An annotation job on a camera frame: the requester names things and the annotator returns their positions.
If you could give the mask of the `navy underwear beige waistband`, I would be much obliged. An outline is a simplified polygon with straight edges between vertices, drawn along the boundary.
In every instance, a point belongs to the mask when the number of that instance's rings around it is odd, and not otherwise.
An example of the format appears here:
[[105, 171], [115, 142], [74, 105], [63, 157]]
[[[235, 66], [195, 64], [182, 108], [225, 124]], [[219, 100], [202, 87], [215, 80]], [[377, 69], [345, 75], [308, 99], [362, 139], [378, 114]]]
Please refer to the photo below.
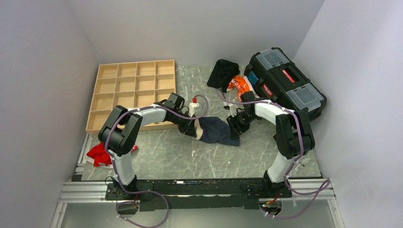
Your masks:
[[201, 117], [195, 120], [196, 140], [204, 143], [219, 143], [239, 146], [239, 138], [231, 139], [230, 127], [218, 117]]

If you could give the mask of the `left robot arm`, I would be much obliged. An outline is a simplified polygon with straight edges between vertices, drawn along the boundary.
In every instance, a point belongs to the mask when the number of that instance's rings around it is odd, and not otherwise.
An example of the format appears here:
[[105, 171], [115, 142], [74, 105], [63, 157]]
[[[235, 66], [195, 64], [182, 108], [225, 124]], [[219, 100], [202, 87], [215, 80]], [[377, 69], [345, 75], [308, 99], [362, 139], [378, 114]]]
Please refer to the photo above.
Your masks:
[[129, 200], [138, 191], [137, 176], [131, 164], [131, 150], [143, 126], [171, 122], [181, 133], [196, 137], [194, 122], [197, 117], [190, 111], [183, 112], [183, 107], [184, 98], [171, 93], [168, 99], [149, 106], [128, 109], [117, 105], [113, 108], [98, 133], [98, 139], [111, 159], [114, 185], [122, 198]]

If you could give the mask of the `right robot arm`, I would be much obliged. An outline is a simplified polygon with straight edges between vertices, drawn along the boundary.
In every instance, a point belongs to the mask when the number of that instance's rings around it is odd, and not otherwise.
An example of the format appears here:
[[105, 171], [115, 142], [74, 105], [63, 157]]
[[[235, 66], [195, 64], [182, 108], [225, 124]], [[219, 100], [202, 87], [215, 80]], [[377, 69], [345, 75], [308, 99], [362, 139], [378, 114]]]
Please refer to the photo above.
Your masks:
[[234, 112], [226, 121], [230, 127], [232, 139], [239, 138], [250, 128], [254, 120], [265, 119], [276, 127], [274, 140], [278, 153], [273, 164], [265, 171], [262, 192], [267, 197], [274, 197], [280, 189], [289, 185], [288, 178], [295, 164], [315, 146], [315, 139], [308, 114], [304, 110], [286, 109], [271, 100], [256, 98], [252, 92], [241, 96], [237, 103], [231, 102]]

